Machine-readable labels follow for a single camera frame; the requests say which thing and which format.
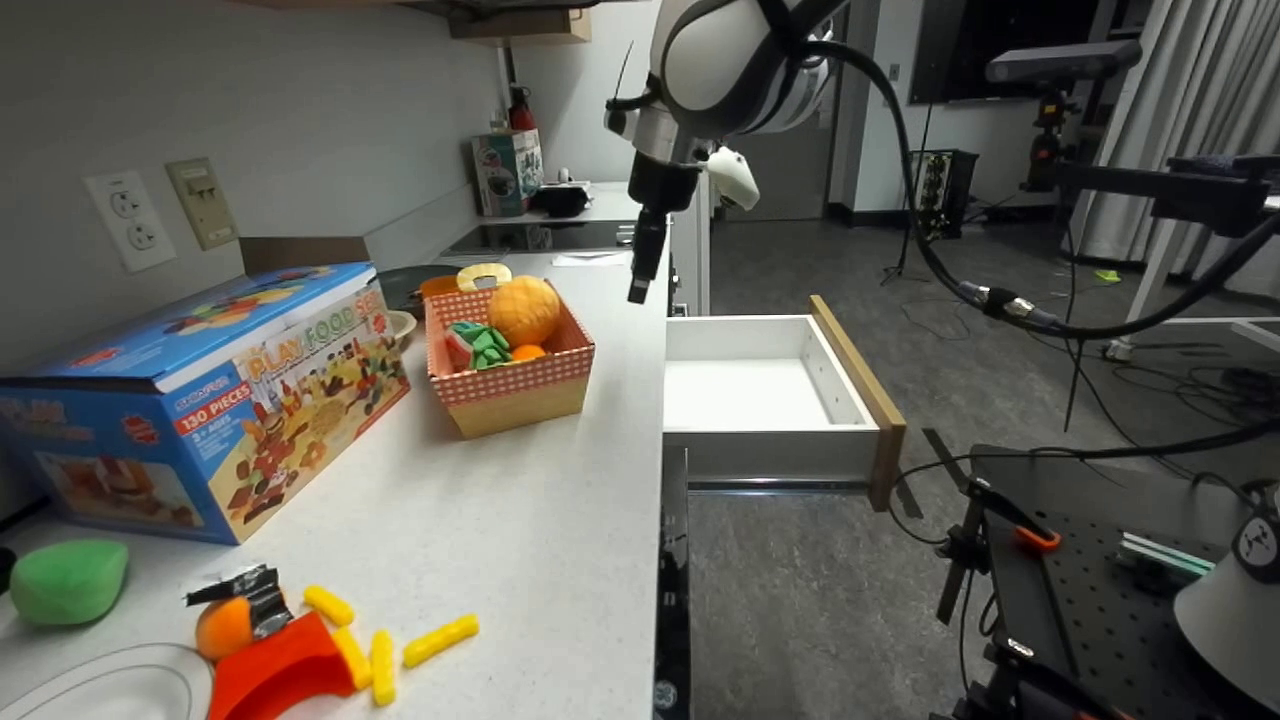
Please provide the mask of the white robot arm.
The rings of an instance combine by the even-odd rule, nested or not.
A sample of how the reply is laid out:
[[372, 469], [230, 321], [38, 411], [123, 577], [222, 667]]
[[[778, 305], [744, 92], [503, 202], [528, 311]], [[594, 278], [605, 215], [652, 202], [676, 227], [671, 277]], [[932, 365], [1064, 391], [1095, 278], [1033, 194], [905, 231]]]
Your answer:
[[612, 95], [605, 122], [633, 143], [640, 202], [629, 300], [662, 277], [668, 215], [692, 202], [729, 136], [806, 122], [831, 85], [831, 18], [850, 0], [662, 0], [640, 95]]

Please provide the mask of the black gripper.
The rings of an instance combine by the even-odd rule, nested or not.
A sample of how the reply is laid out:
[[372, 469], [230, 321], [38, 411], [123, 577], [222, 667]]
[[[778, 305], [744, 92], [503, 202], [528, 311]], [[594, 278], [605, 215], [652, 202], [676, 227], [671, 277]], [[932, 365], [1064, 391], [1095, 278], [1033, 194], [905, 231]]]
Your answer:
[[692, 202], [696, 179], [701, 179], [696, 166], [666, 164], [646, 152], [633, 154], [629, 194], [640, 202], [635, 241], [633, 241], [640, 269], [633, 269], [629, 305], [650, 305], [662, 248], [666, 248], [666, 218]]

